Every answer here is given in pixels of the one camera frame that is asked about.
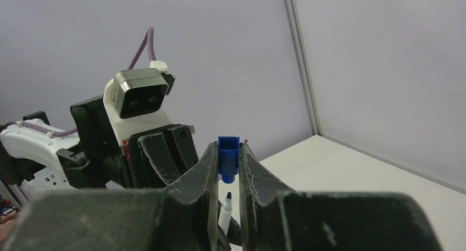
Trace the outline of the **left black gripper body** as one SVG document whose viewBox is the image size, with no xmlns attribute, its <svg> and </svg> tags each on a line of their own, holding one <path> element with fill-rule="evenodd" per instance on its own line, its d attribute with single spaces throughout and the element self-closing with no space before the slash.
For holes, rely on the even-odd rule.
<svg viewBox="0 0 466 251">
<path fill-rule="evenodd" d="M 74 188 L 105 188 L 113 181 L 131 187 L 129 168 L 117 142 L 103 96 L 95 96 L 70 107 L 79 141 L 68 149 L 59 149 L 57 157 Z"/>
</svg>

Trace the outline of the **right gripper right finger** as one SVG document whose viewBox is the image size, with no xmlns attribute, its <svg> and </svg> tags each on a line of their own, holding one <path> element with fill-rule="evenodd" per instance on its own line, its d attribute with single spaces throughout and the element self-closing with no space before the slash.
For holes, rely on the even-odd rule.
<svg viewBox="0 0 466 251">
<path fill-rule="evenodd" d="M 242 143 L 244 250 L 441 250 L 420 205 L 392 192 L 305 192 L 282 182 Z"/>
</svg>

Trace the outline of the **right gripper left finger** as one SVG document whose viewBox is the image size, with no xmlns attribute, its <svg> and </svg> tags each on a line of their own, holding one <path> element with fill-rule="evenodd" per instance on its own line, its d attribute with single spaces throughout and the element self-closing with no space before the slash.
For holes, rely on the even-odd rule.
<svg viewBox="0 0 466 251">
<path fill-rule="evenodd" d="M 216 250 L 218 144 L 164 189 L 51 191 L 20 212 L 3 250 Z"/>
</svg>

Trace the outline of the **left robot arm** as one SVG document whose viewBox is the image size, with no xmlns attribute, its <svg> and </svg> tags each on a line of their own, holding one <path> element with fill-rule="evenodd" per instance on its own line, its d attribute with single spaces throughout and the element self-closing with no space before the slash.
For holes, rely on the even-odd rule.
<svg viewBox="0 0 466 251">
<path fill-rule="evenodd" d="M 163 188 L 199 160 L 193 126 L 162 109 L 136 115 L 97 96 L 70 111 L 73 130 L 43 111 L 1 126 L 1 194 L 14 208 L 52 190 Z"/>
</svg>

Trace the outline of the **thin blue-tip pen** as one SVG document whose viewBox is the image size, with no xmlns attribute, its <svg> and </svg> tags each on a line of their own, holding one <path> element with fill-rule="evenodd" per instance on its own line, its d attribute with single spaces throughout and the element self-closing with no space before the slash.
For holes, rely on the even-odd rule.
<svg viewBox="0 0 466 251">
<path fill-rule="evenodd" d="M 228 192 L 224 199 L 223 204 L 220 207 L 220 213 L 218 217 L 218 226 L 224 235 L 228 235 L 230 220 L 232 216 L 232 193 Z"/>
</svg>

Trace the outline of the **blue marker cap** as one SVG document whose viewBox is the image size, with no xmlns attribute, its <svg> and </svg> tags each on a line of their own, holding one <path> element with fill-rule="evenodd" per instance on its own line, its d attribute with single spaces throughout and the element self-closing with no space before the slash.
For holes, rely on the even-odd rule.
<svg viewBox="0 0 466 251">
<path fill-rule="evenodd" d="M 232 136 L 218 137 L 218 165 L 221 180 L 226 184 L 234 182 L 238 174 L 240 138 Z"/>
</svg>

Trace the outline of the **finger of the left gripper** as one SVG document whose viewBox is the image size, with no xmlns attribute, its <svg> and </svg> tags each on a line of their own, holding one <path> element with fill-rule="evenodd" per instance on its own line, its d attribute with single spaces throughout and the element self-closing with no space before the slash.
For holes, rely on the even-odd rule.
<svg viewBox="0 0 466 251">
<path fill-rule="evenodd" d="M 191 127 L 182 124 L 169 126 L 165 131 L 168 149 L 180 173 L 199 161 L 192 135 Z"/>
<path fill-rule="evenodd" d="M 146 175 L 144 187 L 163 188 L 181 176 L 161 132 L 141 136 L 137 143 Z"/>
</svg>

